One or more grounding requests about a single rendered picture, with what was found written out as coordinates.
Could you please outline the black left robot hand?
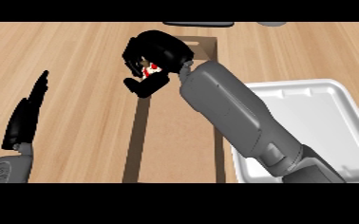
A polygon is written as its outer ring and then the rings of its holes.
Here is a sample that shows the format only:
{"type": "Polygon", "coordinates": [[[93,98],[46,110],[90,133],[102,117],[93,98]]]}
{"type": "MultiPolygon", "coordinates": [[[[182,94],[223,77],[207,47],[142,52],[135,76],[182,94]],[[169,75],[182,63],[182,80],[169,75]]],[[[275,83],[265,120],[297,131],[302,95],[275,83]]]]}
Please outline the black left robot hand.
{"type": "Polygon", "coordinates": [[[48,75],[46,70],[36,81],[30,96],[21,99],[15,107],[3,138],[3,150],[14,150],[17,144],[31,143],[34,140],[42,102],[48,91],[48,75]]]}

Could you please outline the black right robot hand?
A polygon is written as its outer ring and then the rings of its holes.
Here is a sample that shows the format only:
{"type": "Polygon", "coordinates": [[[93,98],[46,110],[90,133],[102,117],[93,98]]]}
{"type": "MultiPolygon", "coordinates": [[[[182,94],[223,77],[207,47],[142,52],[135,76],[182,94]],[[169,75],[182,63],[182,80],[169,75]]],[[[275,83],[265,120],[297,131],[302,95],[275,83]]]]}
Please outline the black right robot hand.
{"type": "Polygon", "coordinates": [[[132,75],[142,78],[124,79],[124,85],[139,98],[150,95],[170,82],[170,73],[182,74],[189,71],[194,52],[185,42],[160,30],[148,30],[132,37],[124,49],[124,64],[132,75]],[[142,68],[154,63],[161,71],[144,78],[142,68]]]}

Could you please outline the red and white cupcake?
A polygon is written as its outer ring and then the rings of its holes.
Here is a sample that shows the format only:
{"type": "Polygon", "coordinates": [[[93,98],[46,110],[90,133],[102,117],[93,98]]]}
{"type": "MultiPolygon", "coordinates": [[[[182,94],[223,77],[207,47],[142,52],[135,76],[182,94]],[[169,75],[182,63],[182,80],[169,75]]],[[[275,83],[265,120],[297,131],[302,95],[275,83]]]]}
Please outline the red and white cupcake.
{"type": "Polygon", "coordinates": [[[161,68],[154,63],[150,63],[150,66],[142,68],[144,78],[148,78],[154,73],[160,71],[161,68]]]}

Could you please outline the brown cardboard box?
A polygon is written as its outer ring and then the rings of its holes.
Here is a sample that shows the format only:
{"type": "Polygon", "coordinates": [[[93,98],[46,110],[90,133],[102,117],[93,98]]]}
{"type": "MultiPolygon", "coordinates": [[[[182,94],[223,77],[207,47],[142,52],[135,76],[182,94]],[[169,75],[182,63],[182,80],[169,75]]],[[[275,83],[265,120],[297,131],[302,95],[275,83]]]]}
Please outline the brown cardboard box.
{"type": "Polygon", "coordinates": [[[226,181],[221,132],[181,97],[181,80],[136,101],[124,183],[226,181]]]}

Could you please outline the white tray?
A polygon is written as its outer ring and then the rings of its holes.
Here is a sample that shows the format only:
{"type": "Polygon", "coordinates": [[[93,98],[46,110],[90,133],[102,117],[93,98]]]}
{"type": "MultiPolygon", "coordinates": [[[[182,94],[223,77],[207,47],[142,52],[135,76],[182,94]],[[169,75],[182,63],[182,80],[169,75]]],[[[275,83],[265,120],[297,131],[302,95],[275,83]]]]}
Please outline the white tray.
{"type": "MultiPolygon", "coordinates": [[[[300,143],[317,151],[345,182],[359,181],[359,114],[340,83],[318,79],[259,84],[249,88],[263,100],[275,120],[300,143]]],[[[283,181],[234,147],[232,154],[241,183],[283,181]]]]}

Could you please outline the dark flat object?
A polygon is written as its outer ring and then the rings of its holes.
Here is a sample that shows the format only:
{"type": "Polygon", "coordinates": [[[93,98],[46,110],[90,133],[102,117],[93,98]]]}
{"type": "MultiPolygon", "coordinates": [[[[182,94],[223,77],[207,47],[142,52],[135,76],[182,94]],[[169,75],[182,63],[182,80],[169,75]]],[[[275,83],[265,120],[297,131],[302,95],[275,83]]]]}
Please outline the dark flat object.
{"type": "Polygon", "coordinates": [[[235,22],[163,22],[164,25],[178,27],[198,27],[198,28],[229,28],[235,22]]]}

